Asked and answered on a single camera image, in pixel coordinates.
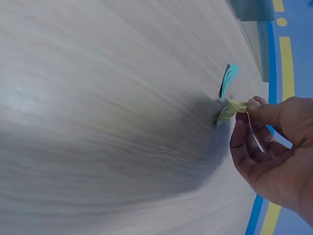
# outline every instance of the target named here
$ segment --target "yellow line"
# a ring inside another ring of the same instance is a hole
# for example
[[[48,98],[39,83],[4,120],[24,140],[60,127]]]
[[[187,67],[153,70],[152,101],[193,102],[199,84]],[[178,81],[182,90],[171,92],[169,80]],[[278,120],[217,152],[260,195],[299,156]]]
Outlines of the yellow line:
[[[290,37],[279,37],[283,75],[283,100],[294,96],[294,75]]]
[[[272,235],[276,227],[281,206],[269,203],[260,235]]]
[[[294,75],[290,37],[279,37],[282,61],[283,100],[294,96]],[[269,203],[265,215],[261,235],[272,235],[279,217],[281,206]]]
[[[283,5],[283,0],[273,0],[274,3],[274,10],[276,12],[284,12],[284,5]]]

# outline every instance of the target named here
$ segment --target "fingernail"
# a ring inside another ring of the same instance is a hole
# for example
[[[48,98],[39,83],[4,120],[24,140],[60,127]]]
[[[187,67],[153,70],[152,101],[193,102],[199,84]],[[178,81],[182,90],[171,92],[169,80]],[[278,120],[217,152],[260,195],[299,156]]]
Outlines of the fingernail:
[[[260,106],[260,103],[256,101],[255,99],[248,100],[248,108],[249,109],[256,109]]]

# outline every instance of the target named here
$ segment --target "paper cutout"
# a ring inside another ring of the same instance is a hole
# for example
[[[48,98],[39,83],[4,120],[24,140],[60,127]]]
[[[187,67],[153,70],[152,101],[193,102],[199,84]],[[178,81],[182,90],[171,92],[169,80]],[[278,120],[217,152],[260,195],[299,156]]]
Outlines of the paper cutout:
[[[219,92],[219,98],[224,98],[226,91],[229,87],[229,84],[231,83],[231,81],[238,75],[239,72],[239,67],[236,64],[233,65],[227,65],[223,80],[222,80],[222,85],[220,88],[220,92]]]
[[[229,104],[224,107],[216,121],[216,125],[219,126],[223,121],[229,120],[232,116],[238,113],[246,113],[248,111],[247,109],[247,102],[239,102],[236,100],[229,100]]]

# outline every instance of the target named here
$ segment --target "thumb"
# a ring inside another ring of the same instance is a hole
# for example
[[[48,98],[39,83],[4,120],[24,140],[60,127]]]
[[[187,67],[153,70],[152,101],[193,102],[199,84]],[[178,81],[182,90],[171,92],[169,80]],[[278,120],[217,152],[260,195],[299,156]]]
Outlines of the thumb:
[[[248,113],[253,121],[264,125],[280,127],[279,115],[282,111],[281,104],[260,104],[255,99],[248,101]]]

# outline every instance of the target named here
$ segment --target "yellow dot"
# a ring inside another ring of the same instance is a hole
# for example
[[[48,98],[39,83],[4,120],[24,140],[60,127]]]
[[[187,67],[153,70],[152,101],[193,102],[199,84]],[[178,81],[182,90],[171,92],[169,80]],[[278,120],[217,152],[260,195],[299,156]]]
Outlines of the yellow dot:
[[[278,18],[277,19],[277,24],[279,26],[285,27],[287,25],[287,20],[285,18]]]

